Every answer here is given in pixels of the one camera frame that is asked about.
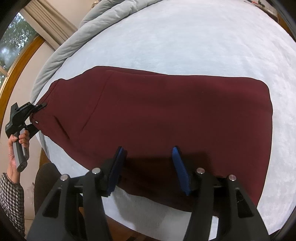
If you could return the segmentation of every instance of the silver screw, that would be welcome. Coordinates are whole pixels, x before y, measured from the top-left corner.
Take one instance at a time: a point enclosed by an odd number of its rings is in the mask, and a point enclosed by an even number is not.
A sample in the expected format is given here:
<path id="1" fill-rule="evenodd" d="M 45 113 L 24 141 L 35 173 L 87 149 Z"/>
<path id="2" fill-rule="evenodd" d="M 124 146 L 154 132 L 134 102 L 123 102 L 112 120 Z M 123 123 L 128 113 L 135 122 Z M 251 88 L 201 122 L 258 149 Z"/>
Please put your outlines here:
<path id="1" fill-rule="evenodd" d="M 235 181 L 236 179 L 237 179 L 237 177 L 235 176 L 235 175 L 233 175 L 233 174 L 231 174 L 231 175 L 229 175 L 229 180 L 231 180 L 231 181 Z"/>
<path id="2" fill-rule="evenodd" d="M 198 174 L 204 174 L 205 173 L 205 170 L 202 167 L 199 167 L 199 168 L 196 169 L 196 172 Z"/>
<path id="3" fill-rule="evenodd" d="M 95 167 L 94 169 L 91 170 L 91 172 L 92 172 L 93 174 L 99 174 L 99 173 L 101 172 L 101 169 L 98 168 L 98 167 Z"/>
<path id="4" fill-rule="evenodd" d="M 60 177 L 60 179 L 62 180 L 62 181 L 65 181 L 65 180 L 67 180 L 68 179 L 68 175 L 67 174 L 63 174 L 63 175 L 61 175 L 61 177 Z"/>

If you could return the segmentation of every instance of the white bed sheet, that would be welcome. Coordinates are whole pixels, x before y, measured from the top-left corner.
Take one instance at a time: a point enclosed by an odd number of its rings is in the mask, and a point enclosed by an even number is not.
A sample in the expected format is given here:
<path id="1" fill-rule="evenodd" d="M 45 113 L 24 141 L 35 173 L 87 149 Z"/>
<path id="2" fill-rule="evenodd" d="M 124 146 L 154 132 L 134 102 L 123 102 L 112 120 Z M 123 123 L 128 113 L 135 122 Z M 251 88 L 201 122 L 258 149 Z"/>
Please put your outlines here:
<path id="1" fill-rule="evenodd" d="M 274 109 L 273 139 L 258 210 L 269 233 L 282 227 L 296 204 L 296 43 L 275 21 L 243 0 L 163 0 L 86 43 L 65 61 L 37 100 L 54 80 L 70 79 L 98 65 L 265 82 Z M 48 137 L 45 142 L 61 173 L 75 177 L 87 172 Z M 182 240 L 190 218 L 190 213 L 120 188 L 103 203 L 108 216 L 160 240 Z M 210 239 L 217 224 L 214 219 Z"/>

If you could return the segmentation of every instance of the checkered sleeve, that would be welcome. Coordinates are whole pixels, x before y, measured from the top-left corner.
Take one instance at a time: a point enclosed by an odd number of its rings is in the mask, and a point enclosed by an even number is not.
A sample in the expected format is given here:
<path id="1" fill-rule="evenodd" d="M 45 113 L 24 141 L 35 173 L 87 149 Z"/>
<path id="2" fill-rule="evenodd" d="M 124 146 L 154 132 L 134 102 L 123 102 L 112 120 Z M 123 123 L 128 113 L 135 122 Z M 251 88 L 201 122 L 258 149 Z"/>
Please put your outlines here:
<path id="1" fill-rule="evenodd" d="M 25 236 L 24 189 L 3 173 L 0 179 L 0 205 L 13 226 Z"/>

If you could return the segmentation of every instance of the person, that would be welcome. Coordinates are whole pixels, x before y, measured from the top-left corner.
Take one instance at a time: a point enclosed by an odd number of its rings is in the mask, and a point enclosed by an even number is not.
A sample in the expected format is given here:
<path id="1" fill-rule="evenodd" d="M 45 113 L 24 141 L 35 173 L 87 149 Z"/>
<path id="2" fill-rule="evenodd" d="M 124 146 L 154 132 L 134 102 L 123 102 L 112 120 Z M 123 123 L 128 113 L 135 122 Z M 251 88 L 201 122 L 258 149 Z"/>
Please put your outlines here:
<path id="1" fill-rule="evenodd" d="M 0 179 L 0 205 L 13 226 L 25 236 L 24 189 L 20 184 L 20 172 L 17 171 L 13 143 L 19 141 L 29 148 L 29 131 L 25 130 L 19 137 L 11 135 L 8 140 L 9 164 L 7 172 Z"/>

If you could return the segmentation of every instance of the window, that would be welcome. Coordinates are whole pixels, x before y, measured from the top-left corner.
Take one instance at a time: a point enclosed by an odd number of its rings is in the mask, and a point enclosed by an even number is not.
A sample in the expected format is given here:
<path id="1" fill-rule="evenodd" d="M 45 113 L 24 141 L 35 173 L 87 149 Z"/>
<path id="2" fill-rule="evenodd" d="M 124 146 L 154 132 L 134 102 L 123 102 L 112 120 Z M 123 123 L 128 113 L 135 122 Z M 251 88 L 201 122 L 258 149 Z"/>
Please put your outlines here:
<path id="1" fill-rule="evenodd" d="M 21 50 L 37 35 L 36 31 L 18 13 L 0 40 L 0 87 L 8 76 L 9 68 Z"/>

